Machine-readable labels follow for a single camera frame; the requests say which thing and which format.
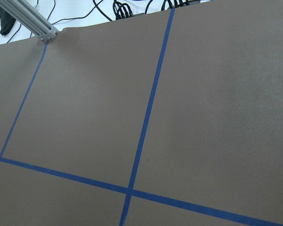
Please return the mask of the brown paper table mat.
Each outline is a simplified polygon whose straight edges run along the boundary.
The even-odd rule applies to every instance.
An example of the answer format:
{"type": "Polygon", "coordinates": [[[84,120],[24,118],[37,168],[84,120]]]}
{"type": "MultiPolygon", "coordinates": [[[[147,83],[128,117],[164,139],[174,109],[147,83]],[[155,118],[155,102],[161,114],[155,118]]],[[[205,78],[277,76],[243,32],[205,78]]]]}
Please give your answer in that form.
{"type": "Polygon", "coordinates": [[[283,0],[0,45],[0,226],[283,226],[283,0]]]}

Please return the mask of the black cloth on desk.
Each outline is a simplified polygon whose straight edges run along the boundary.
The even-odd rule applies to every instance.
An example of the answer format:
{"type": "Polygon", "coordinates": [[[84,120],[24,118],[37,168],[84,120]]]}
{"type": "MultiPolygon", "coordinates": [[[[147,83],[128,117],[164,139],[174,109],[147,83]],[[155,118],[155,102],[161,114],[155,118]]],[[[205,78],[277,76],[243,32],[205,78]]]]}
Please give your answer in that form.
{"type": "Polygon", "coordinates": [[[3,8],[0,7],[0,25],[1,25],[0,34],[2,36],[5,36],[10,33],[15,22],[16,19],[12,17],[8,12],[6,12],[3,8]]]}

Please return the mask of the aluminium frame post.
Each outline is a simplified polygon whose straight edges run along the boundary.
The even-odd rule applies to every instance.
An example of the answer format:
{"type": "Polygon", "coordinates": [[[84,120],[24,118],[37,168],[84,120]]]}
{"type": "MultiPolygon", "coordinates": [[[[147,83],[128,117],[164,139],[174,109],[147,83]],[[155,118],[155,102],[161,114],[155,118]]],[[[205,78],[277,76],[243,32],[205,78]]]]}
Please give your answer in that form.
{"type": "Polygon", "coordinates": [[[0,7],[42,41],[56,39],[59,30],[26,0],[0,0],[0,7]]]}

